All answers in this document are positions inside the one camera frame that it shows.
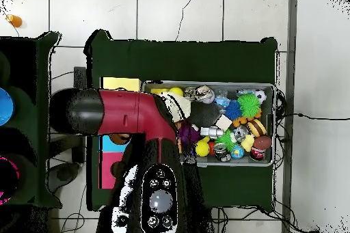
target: plastic bin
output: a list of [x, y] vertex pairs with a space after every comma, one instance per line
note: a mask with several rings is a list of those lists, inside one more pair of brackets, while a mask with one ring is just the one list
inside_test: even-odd
[[267, 167], [275, 161], [275, 106], [276, 106], [276, 89], [275, 86], [269, 83], [224, 83], [224, 82], [198, 82], [198, 81], [160, 81], [154, 83], [152, 81], [144, 81], [141, 91], [150, 92], [152, 88], [172, 88], [180, 87], [185, 89], [189, 86], [207, 85], [211, 89], [217, 88], [226, 89], [229, 99], [237, 99], [236, 91], [242, 89], [257, 89], [263, 90], [267, 99], [261, 105], [261, 118], [259, 119], [267, 129], [267, 135], [272, 138], [272, 146], [266, 150], [265, 157], [262, 161], [257, 162], [250, 158], [248, 153], [241, 159], [231, 159], [229, 162], [218, 161], [215, 156], [198, 156], [197, 165], [199, 167], [207, 167], [208, 165], [215, 166], [246, 166], [246, 167]]

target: dark green table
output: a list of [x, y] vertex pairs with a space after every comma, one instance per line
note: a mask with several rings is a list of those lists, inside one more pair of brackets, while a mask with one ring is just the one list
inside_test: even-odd
[[[153, 42], [112, 40], [96, 30], [86, 42], [87, 85], [100, 87], [101, 77], [168, 81], [275, 83], [277, 42]], [[87, 143], [87, 205], [98, 210], [110, 190], [98, 188], [98, 138]], [[207, 206], [272, 206], [270, 167], [199, 168]]]

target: pink object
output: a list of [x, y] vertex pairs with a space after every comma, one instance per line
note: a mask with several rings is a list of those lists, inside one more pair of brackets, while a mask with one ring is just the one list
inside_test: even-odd
[[122, 152], [103, 152], [102, 153], [102, 189], [113, 189], [116, 179], [111, 174], [113, 163], [121, 161]]

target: soda can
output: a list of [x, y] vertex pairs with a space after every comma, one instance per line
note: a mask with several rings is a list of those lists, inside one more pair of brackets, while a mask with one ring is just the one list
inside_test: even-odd
[[231, 155], [228, 152], [227, 147], [224, 143], [217, 143], [213, 149], [214, 155], [219, 161], [227, 162], [231, 159]]

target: green toy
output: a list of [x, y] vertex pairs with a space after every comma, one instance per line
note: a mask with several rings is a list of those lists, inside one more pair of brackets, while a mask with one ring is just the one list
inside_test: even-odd
[[241, 105], [243, 117], [253, 118], [259, 112], [260, 103], [255, 94], [242, 94], [237, 100]]
[[224, 143], [229, 152], [233, 151], [234, 143], [231, 140], [231, 130], [227, 129], [226, 132], [215, 140], [215, 143]]

